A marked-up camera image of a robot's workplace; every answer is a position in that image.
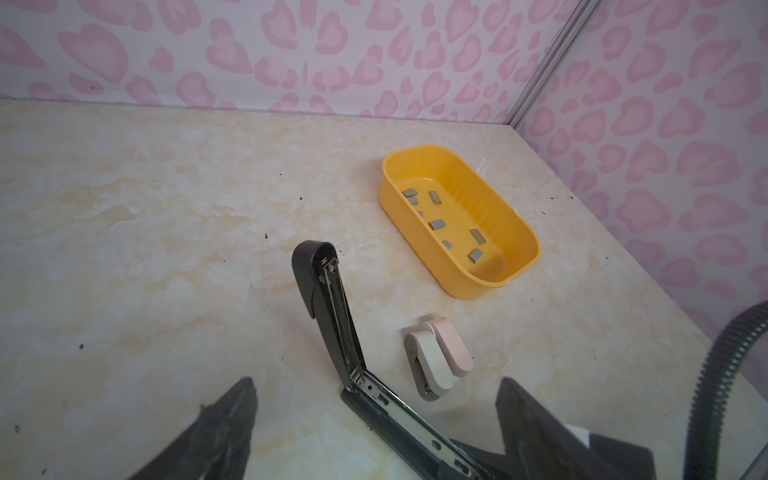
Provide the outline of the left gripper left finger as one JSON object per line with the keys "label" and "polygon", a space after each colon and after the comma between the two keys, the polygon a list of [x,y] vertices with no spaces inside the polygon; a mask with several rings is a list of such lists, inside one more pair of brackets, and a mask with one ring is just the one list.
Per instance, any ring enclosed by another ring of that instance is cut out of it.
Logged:
{"label": "left gripper left finger", "polygon": [[200,407],[197,419],[134,479],[242,479],[258,410],[253,380],[243,377],[220,399]]}

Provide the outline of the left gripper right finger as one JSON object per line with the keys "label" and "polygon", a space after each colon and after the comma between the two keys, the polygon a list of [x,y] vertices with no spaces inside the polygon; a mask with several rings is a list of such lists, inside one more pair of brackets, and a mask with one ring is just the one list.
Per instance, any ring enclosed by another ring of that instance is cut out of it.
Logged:
{"label": "left gripper right finger", "polygon": [[588,431],[577,435],[518,382],[505,377],[495,402],[512,479],[654,479],[650,449]]}

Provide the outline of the black stapler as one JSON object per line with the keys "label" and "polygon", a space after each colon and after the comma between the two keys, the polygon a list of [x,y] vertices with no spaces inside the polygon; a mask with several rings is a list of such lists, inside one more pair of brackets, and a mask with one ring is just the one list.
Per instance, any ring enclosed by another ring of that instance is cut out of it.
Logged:
{"label": "black stapler", "polygon": [[306,240],[292,269],[343,385],[340,397],[422,479],[508,479],[504,456],[448,439],[366,366],[329,242]]}

